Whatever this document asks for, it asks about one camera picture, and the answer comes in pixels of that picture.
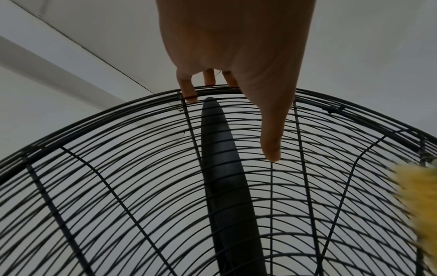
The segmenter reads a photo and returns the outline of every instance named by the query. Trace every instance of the black wire grille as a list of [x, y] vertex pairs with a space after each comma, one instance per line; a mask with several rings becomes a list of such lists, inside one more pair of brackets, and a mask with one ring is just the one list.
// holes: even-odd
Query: black wire grille
[[426, 166], [436, 138], [298, 90], [272, 164], [259, 110], [238, 89], [198, 95], [193, 105], [178, 90], [132, 101], [0, 161], [0, 273], [219, 275], [199, 166], [202, 104], [213, 96], [244, 167], [268, 275], [434, 275], [392, 196], [391, 168]]

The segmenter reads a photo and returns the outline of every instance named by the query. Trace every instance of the black fan blade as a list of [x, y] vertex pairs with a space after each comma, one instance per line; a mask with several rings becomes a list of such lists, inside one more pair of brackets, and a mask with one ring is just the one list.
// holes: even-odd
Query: black fan blade
[[203, 104], [201, 131], [211, 230], [214, 233], [223, 229], [213, 235], [220, 273], [242, 266], [228, 275], [267, 276], [243, 165], [223, 110], [212, 97]]

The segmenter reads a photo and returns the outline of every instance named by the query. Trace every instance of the white ceiling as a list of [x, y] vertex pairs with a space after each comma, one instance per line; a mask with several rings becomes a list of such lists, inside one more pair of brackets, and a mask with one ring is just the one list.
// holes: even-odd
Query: white ceiling
[[[154, 0], [13, 1], [151, 92], [178, 87]], [[435, 0], [319, 0], [298, 87], [437, 135], [436, 15]]]

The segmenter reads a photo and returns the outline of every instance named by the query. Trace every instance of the electric fan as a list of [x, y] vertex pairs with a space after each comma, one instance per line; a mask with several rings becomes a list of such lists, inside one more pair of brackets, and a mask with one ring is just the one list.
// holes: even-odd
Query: electric fan
[[298, 90], [282, 159], [239, 89], [144, 97], [0, 161], [2, 275], [434, 275], [395, 164], [437, 139]]

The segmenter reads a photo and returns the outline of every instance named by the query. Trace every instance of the yellow brush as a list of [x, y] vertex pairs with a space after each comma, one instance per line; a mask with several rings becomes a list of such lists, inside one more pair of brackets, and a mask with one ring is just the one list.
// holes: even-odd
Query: yellow brush
[[413, 215], [413, 225], [421, 237], [420, 246], [437, 269], [437, 160], [433, 165], [398, 166], [396, 177], [400, 199]]

